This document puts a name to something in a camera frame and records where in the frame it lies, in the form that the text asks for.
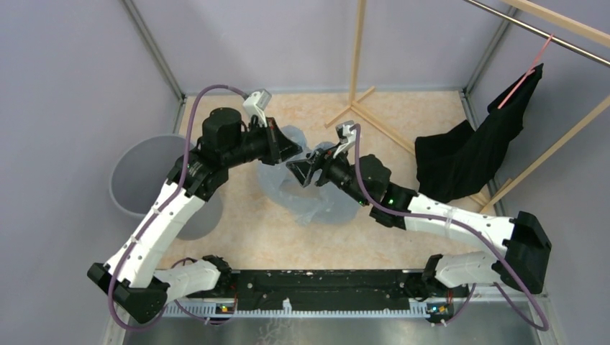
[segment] beige table surface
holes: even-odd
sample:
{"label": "beige table surface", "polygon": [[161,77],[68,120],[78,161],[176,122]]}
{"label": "beige table surface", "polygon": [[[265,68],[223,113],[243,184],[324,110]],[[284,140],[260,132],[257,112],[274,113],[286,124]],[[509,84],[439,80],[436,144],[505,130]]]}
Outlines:
{"label": "beige table surface", "polygon": [[[181,134],[186,133],[193,101],[194,97],[188,99]],[[324,121],[346,102],[344,93],[276,94],[265,113],[275,117],[279,126],[291,124],[302,129],[308,146],[314,147],[322,141],[337,141],[334,128],[325,129]],[[237,96],[203,97],[196,113],[194,140],[201,136],[201,123],[212,109],[229,106],[242,111],[241,103]],[[375,92],[363,103],[410,140],[446,132],[465,118],[457,91]],[[348,119],[362,124],[361,155],[374,153],[391,169],[392,182],[417,189],[415,157],[353,113],[340,121]],[[299,226],[287,209],[259,188],[257,164],[230,170],[229,181],[217,191],[224,204],[218,227],[201,239],[175,240],[161,267],[187,256],[214,254],[224,257],[234,269],[421,268],[433,254],[473,251],[439,236],[381,226],[368,216],[369,208],[360,209],[355,219],[340,226]],[[467,198],[451,204],[470,211],[481,208]]]}

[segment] translucent plastic bag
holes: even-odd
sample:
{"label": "translucent plastic bag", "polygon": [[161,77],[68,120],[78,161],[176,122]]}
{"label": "translucent plastic bag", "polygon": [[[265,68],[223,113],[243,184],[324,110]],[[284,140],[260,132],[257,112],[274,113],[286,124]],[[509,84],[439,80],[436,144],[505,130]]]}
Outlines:
{"label": "translucent plastic bag", "polygon": [[[311,150],[307,139],[300,129],[285,126],[282,132],[292,141],[303,147],[303,153],[290,160],[304,159]],[[322,142],[315,148],[331,147],[331,142]],[[295,215],[295,222],[305,226],[310,222],[322,224],[341,224],[356,217],[360,205],[332,183],[316,187],[313,183],[302,188],[285,163],[264,165],[258,163],[258,182],[263,192],[273,202],[286,207]],[[319,172],[312,181],[316,181]]]}

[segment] black garment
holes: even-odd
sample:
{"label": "black garment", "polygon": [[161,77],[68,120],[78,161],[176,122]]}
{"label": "black garment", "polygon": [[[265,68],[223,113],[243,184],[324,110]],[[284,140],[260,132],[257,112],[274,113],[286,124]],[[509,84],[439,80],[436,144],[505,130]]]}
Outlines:
{"label": "black garment", "polygon": [[511,98],[498,109],[519,77],[487,106],[489,115],[475,131],[468,121],[446,134],[415,140],[419,191],[446,203],[478,193],[500,168],[509,142],[523,129],[523,113],[542,78],[538,65]]}

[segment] pink hanger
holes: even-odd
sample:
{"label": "pink hanger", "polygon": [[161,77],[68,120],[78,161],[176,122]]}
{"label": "pink hanger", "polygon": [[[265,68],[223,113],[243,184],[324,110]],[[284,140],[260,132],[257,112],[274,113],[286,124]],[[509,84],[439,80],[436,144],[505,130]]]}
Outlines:
{"label": "pink hanger", "polygon": [[549,46],[549,43],[551,42],[552,38],[553,38],[553,34],[551,34],[549,36],[549,38],[547,38],[545,45],[542,46],[542,49],[538,52],[538,55],[536,55],[536,58],[534,59],[534,62],[532,63],[532,65],[529,67],[529,70],[527,70],[527,72],[523,75],[523,78],[521,78],[521,80],[519,80],[519,82],[515,85],[515,87],[511,90],[511,92],[509,92],[509,94],[506,95],[506,98],[502,101],[502,103],[500,103],[500,105],[498,106],[498,109],[502,109],[502,107],[504,106],[504,104],[506,104],[506,102],[509,100],[509,98],[511,98],[511,96],[513,96],[513,93],[521,86],[521,84],[523,84],[523,82],[525,81],[525,78],[527,78],[528,75],[530,75],[534,72],[534,67],[536,67],[536,65],[538,64],[538,61],[540,61],[542,54],[545,52],[545,50]]}

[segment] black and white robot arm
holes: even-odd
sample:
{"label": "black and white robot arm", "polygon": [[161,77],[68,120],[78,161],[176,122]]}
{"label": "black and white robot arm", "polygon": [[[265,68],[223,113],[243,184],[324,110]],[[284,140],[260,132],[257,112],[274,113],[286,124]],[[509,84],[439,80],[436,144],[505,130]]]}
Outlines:
{"label": "black and white robot arm", "polygon": [[[95,263],[89,269],[89,278],[106,294],[112,276],[116,277],[113,299],[139,323],[152,320],[177,298],[215,288],[223,271],[230,271],[216,257],[170,270],[156,269],[184,224],[228,180],[228,170],[253,160],[274,165],[302,152],[300,146],[282,134],[273,117],[265,116],[270,97],[269,92],[259,90],[245,100],[244,109],[252,117],[248,128],[243,128],[245,124],[237,110],[213,110],[202,124],[203,135],[189,152],[186,179],[178,195],[161,207],[176,192],[183,157],[168,173],[157,200],[129,240],[108,261]],[[143,227],[145,232],[136,239]],[[117,272],[119,261],[131,243],[134,246]]]}
{"label": "black and white robot arm", "polygon": [[[336,127],[340,142],[334,147],[313,151],[306,159],[288,162],[287,166],[302,186],[310,184],[314,173],[321,170],[315,182],[317,186],[331,182],[360,205],[366,206],[369,201],[358,185],[355,165],[347,160],[347,151],[355,145],[353,125],[353,121],[348,121]],[[420,215],[418,218],[395,216],[373,207],[370,216],[378,223],[436,234],[480,249],[461,255],[430,257],[423,279],[440,282],[447,288],[502,281],[521,290],[481,239],[458,226],[467,224],[491,243],[531,293],[542,292],[551,243],[535,216],[525,212],[519,212],[516,218],[487,216],[446,205],[390,182],[391,171],[374,155],[359,159],[364,186],[374,201],[384,208]]]}

